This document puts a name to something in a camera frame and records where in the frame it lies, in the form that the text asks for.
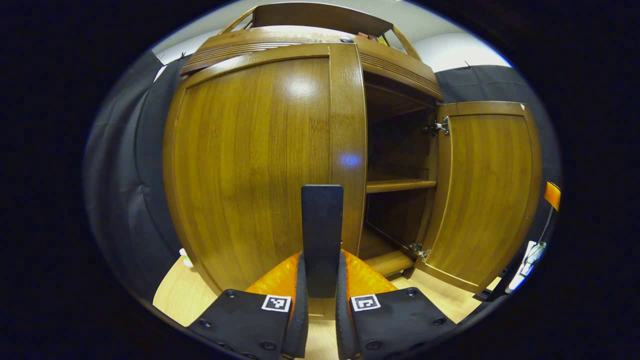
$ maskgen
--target orange object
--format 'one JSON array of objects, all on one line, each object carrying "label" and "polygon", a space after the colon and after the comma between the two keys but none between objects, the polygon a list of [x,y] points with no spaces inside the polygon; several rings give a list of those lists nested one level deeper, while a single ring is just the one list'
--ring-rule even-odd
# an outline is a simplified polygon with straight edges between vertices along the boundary
[{"label": "orange object", "polygon": [[352,296],[387,293],[396,291],[396,288],[389,280],[380,275],[377,271],[357,256],[343,250],[344,260],[347,265],[347,300]]},{"label": "orange object", "polygon": [[[347,271],[347,299],[352,296],[386,293],[398,290],[389,280],[352,253],[342,250]],[[289,256],[264,274],[245,291],[261,295],[291,297],[291,313],[296,306],[296,283],[300,252]]]},{"label": "orange object", "polygon": [[298,280],[299,258],[300,252],[284,259],[245,291],[261,295],[290,296],[291,314],[293,314],[293,309],[296,307],[296,282]]},{"label": "orange object", "polygon": [[550,181],[547,181],[545,199],[558,211],[558,207],[560,206],[560,188]]}]

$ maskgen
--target wood grain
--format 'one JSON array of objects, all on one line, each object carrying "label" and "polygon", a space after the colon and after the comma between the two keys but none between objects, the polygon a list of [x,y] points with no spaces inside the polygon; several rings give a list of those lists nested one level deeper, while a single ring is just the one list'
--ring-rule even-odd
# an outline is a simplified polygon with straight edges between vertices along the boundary
[{"label": "wood grain", "polygon": [[357,35],[312,26],[266,26],[210,37],[185,63],[180,74],[192,74],[215,63],[254,51],[295,44],[339,43],[341,38],[350,38],[358,46],[364,71],[404,84],[442,102],[442,91],[433,70],[420,60]]},{"label": "wood grain", "polygon": [[218,296],[181,256],[166,273],[154,295],[153,305],[182,326],[189,326]]},{"label": "wood grain", "polygon": [[367,98],[367,120],[369,124],[425,108],[424,104],[417,102],[406,94],[370,84],[366,81],[365,95]]},{"label": "wood grain", "polygon": [[236,26],[238,26],[238,24],[240,24],[242,22],[242,20],[245,20],[249,15],[251,15],[253,13],[253,11],[255,10],[256,6],[254,6],[253,8],[250,8],[249,10],[247,10],[247,12],[245,12],[244,14],[240,15],[239,18],[237,18],[236,20],[234,20],[231,24],[229,24],[226,28],[222,29],[218,35],[220,34],[224,34],[224,33],[228,33],[230,31],[232,31],[233,29],[236,28]]},{"label": "wood grain", "polygon": [[404,277],[405,279],[411,279],[411,276],[413,276],[413,273],[415,272],[415,266],[411,266],[410,268],[406,268],[402,271],[401,275],[402,277]]},{"label": "wood grain", "polygon": [[412,267],[415,260],[408,257],[400,250],[394,250],[388,254],[366,259],[364,262],[382,276],[389,276],[396,272],[401,272],[406,268]]},{"label": "wood grain", "polygon": [[422,179],[367,181],[367,193],[396,192],[421,188],[432,188],[436,181]]},{"label": "wood grain", "polygon": [[[429,115],[429,123],[431,123],[435,116],[435,113],[431,113]],[[427,159],[429,174],[427,175],[427,179],[431,181],[436,181],[438,179],[438,154],[438,142],[429,141],[429,158]],[[427,191],[427,195],[424,198],[424,211],[422,212],[422,220],[420,221],[418,235],[416,236],[416,241],[418,242],[424,241],[427,229],[429,229],[429,225],[431,224],[435,196],[436,189],[432,188]]]},{"label": "wood grain", "polygon": [[274,25],[313,26],[358,32],[380,37],[393,28],[393,24],[368,13],[332,4],[275,3],[260,5],[253,11],[254,27]]},{"label": "wood grain", "polygon": [[381,76],[370,71],[364,71],[363,77],[367,88],[375,87],[391,93],[387,94],[387,97],[401,95],[402,97],[423,105],[425,108],[428,108],[430,112],[435,114],[436,97],[433,94],[426,93],[414,86],[407,85],[405,82],[397,81],[388,76]]},{"label": "wood grain", "polygon": [[376,234],[367,226],[362,227],[362,238],[360,239],[360,256],[359,258],[367,261],[367,259],[376,256],[388,254],[395,251],[396,248],[392,243],[382,236]]},{"label": "wood grain", "polygon": [[540,144],[519,103],[448,104],[438,111],[444,116],[451,136],[438,137],[438,187],[423,246],[431,253],[416,266],[479,293],[529,229],[540,191]]},{"label": "wood grain", "polygon": [[281,47],[178,87],[164,183],[180,241],[215,293],[247,288],[302,249],[304,184],[343,186],[343,247],[357,251],[366,169],[358,64],[353,44]]},{"label": "wood grain", "polygon": [[[153,305],[183,326],[190,325],[216,299],[216,295],[193,269],[182,264],[180,257],[165,275],[154,297]],[[417,287],[447,317],[458,323],[469,315],[480,301],[473,293],[447,284],[433,276],[416,270],[411,279],[388,277],[399,289]],[[489,285],[492,288],[500,278]],[[335,339],[335,321],[309,320],[305,359],[335,360],[338,357]]]},{"label": "wood grain", "polygon": [[331,184],[344,188],[342,248],[357,255],[367,171],[367,108],[362,65],[354,45],[330,46]]},{"label": "wood grain", "polygon": [[422,59],[420,59],[420,55],[418,55],[418,52],[413,48],[413,45],[411,45],[411,42],[406,38],[406,36],[402,33],[402,31],[400,31],[400,29],[398,29],[398,27],[395,25],[392,28],[392,31],[394,32],[398,40],[400,40],[402,47],[404,47],[404,50],[406,50],[406,53],[409,56],[416,58],[419,61],[422,61]]},{"label": "wood grain", "polygon": [[[428,116],[428,110],[420,110],[370,124],[370,172],[428,180],[431,136],[423,131],[428,125]],[[368,179],[385,180],[371,176]]]},{"label": "wood grain", "polygon": [[335,297],[308,298],[309,320],[335,320]]},{"label": "wood grain", "polygon": [[396,250],[401,250],[415,259],[409,244],[417,241],[426,198],[430,190],[432,189],[368,195],[367,224],[392,240]]}]

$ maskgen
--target cabinet door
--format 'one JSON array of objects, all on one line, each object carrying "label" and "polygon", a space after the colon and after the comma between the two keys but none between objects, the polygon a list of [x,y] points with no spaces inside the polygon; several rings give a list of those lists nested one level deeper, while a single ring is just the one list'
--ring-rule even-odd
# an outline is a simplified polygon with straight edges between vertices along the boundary
[{"label": "cabinet door", "polygon": [[366,131],[353,44],[258,51],[180,84],[164,134],[164,185],[180,241],[216,294],[246,289],[302,250],[305,184],[343,186],[343,248],[357,251]]},{"label": "cabinet door", "polygon": [[474,293],[522,244],[538,205],[541,154],[531,111],[517,102],[439,106],[433,213],[416,267]]}]

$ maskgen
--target cabinet hinge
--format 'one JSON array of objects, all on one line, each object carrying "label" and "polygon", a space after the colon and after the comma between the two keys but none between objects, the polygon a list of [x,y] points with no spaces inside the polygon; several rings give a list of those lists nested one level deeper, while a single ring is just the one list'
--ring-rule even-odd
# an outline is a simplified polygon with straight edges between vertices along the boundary
[{"label": "cabinet hinge", "polygon": [[422,243],[411,243],[409,244],[409,249],[411,249],[411,251],[413,251],[414,254],[420,256],[420,260],[423,263],[427,262],[427,257],[429,256],[431,249],[424,249],[423,251]]},{"label": "cabinet hinge", "polygon": [[442,130],[444,132],[444,136],[449,136],[451,135],[451,132],[449,131],[449,117],[445,116],[444,118],[442,118],[441,123],[438,123],[435,119],[433,119],[433,122],[429,126],[424,127],[422,130],[431,131],[431,134],[435,137],[438,137],[438,130]]}]

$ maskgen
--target black curtain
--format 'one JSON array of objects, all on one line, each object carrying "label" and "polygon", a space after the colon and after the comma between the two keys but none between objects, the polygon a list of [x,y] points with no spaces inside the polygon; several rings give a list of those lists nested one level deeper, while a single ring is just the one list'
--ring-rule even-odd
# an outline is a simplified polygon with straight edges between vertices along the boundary
[{"label": "black curtain", "polygon": [[[511,67],[474,65],[439,71],[435,76],[440,84],[444,102],[447,104],[467,101],[513,101],[530,106],[540,136],[543,188],[540,192],[536,215],[523,246],[529,241],[538,241],[547,223],[551,207],[544,199],[544,186],[547,181],[551,181],[561,190],[563,189],[560,148],[552,121],[544,105],[525,79]],[[551,222],[545,233],[546,241],[550,238],[553,225],[554,222]]]},{"label": "black curtain", "polygon": [[83,159],[83,191],[94,237],[116,276],[152,302],[181,248],[164,194],[164,123],[179,70],[141,56],[107,94]]}]

